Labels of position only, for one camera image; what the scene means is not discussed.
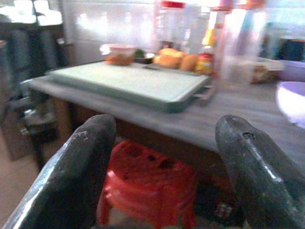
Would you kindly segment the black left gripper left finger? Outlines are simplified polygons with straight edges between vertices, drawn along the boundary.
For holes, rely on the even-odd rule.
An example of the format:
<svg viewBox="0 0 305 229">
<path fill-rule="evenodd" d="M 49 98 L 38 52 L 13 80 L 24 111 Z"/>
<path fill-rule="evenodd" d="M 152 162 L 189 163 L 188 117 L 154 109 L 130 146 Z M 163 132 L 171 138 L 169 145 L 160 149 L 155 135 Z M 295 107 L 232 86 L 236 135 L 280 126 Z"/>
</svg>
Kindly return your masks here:
<svg viewBox="0 0 305 229">
<path fill-rule="evenodd" d="M 46 163 L 4 228 L 91 228 L 115 138 L 112 116 L 89 118 Z"/>
</svg>

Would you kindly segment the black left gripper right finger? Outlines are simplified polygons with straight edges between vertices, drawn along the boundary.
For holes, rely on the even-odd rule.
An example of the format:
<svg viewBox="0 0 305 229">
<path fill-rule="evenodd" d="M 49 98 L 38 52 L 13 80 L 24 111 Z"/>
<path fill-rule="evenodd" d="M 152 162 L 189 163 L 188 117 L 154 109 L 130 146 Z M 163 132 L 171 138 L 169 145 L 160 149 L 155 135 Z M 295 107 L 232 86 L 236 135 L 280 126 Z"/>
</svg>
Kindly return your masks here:
<svg viewBox="0 0 305 229">
<path fill-rule="evenodd" d="M 305 227 L 305 175 L 267 133 L 224 115 L 216 123 L 215 140 L 251 228 Z"/>
</svg>

